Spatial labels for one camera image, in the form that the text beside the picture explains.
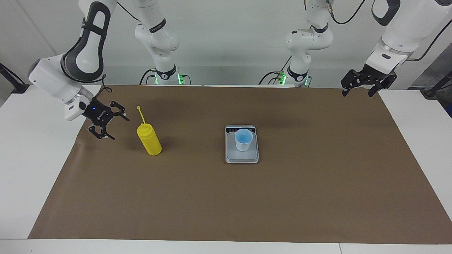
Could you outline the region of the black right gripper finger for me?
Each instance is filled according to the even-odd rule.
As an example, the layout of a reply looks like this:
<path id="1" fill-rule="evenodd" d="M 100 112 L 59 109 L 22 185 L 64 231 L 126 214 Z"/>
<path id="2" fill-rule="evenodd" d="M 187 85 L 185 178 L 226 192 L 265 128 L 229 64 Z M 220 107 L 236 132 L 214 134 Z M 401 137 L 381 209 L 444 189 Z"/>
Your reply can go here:
<path id="1" fill-rule="evenodd" d="M 118 111 L 112 111 L 111 114 L 109 114 L 109 116 L 122 117 L 124 120 L 126 120 L 128 122 L 130 121 L 130 119 L 126 117 L 126 112 L 125 112 L 126 108 L 124 106 L 120 105 L 116 101 L 110 101 L 109 106 L 111 109 L 113 109 L 113 108 L 118 109 Z"/>
<path id="2" fill-rule="evenodd" d="M 115 140 L 115 137 L 108 134 L 106 127 L 107 127 L 107 125 L 98 126 L 98 125 L 92 124 L 91 126 L 87 127 L 87 130 L 98 139 L 110 138 L 112 140 Z"/>

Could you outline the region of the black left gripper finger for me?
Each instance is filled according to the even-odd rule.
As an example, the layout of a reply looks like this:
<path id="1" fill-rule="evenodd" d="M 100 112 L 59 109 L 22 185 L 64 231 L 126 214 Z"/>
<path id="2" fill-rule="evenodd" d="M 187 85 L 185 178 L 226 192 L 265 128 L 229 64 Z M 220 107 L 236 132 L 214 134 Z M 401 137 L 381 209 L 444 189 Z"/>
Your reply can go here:
<path id="1" fill-rule="evenodd" d="M 356 82 L 356 71 L 351 69 L 341 79 L 341 85 L 343 88 L 343 91 L 341 93 L 343 97 L 346 97 L 350 90 L 354 88 L 355 82 Z"/>
<path id="2" fill-rule="evenodd" d="M 388 89 L 393 83 L 392 78 L 386 78 L 386 79 L 375 79 L 373 81 L 373 87 L 370 88 L 368 91 L 368 96 L 373 97 L 378 91 Z"/>

